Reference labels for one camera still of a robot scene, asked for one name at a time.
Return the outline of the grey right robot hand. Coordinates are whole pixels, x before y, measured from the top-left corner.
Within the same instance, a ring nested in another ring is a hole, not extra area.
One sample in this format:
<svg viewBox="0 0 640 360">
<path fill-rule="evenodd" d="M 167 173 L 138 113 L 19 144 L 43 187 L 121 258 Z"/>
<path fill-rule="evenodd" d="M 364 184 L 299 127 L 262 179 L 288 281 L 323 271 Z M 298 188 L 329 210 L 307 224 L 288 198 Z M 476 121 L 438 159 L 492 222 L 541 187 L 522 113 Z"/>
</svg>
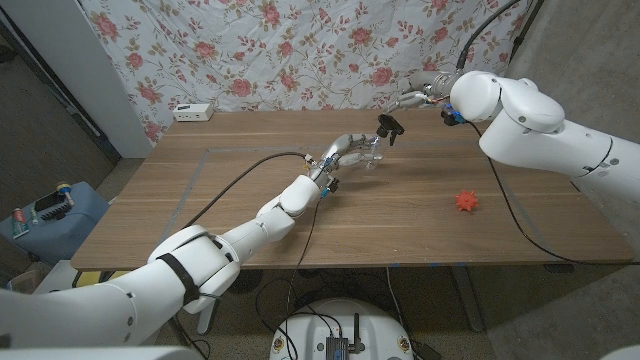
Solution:
<svg viewBox="0 0 640 360">
<path fill-rule="evenodd" d="M 409 76 L 409 89 L 383 106 L 383 113 L 423 106 L 435 106 L 450 97 L 451 89 L 462 73 L 420 71 Z"/>
</svg>

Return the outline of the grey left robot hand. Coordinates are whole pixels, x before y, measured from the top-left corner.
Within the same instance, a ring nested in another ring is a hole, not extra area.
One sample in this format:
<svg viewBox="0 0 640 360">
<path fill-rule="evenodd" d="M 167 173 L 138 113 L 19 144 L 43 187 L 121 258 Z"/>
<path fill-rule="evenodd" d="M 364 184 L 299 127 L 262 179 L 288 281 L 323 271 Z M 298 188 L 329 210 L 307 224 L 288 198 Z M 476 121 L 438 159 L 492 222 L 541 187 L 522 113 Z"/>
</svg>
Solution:
<svg viewBox="0 0 640 360">
<path fill-rule="evenodd" d="M 373 170 L 384 158 L 386 145 L 375 134 L 344 134 L 338 137 L 317 159 L 312 161 L 308 177 L 321 191 L 336 188 L 336 179 L 331 175 L 342 167 L 362 164 L 367 170 Z"/>
</svg>

